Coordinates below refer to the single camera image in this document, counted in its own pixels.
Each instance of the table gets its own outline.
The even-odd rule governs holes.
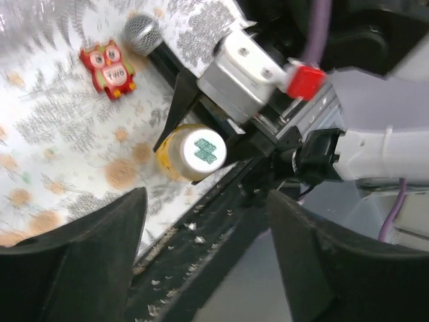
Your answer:
[[[127,16],[142,12],[158,19],[166,43],[198,76],[218,39],[246,21],[232,0],[28,4],[0,0],[0,246],[146,186],[142,254],[227,170],[197,186],[165,178],[151,147],[164,126],[171,88],[146,60],[121,47],[137,89],[111,102],[95,91],[78,51],[111,37],[119,43]]]

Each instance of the bottle cap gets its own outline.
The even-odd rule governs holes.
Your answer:
[[[211,129],[198,129],[182,141],[180,155],[189,169],[199,173],[218,170],[227,158],[223,138]]]

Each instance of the microphone mesh grille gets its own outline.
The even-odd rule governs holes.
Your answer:
[[[147,56],[162,41],[162,33],[158,22],[147,15],[135,15],[125,24],[123,41],[131,49]]]

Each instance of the yellow bottle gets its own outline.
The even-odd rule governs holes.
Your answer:
[[[158,166],[172,180],[199,181],[222,167],[227,157],[223,138],[201,124],[175,129],[155,153]]]

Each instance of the owl's belly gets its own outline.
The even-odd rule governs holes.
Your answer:
[[[121,63],[104,67],[103,76],[110,85],[114,86],[121,86],[127,81],[127,71]]]

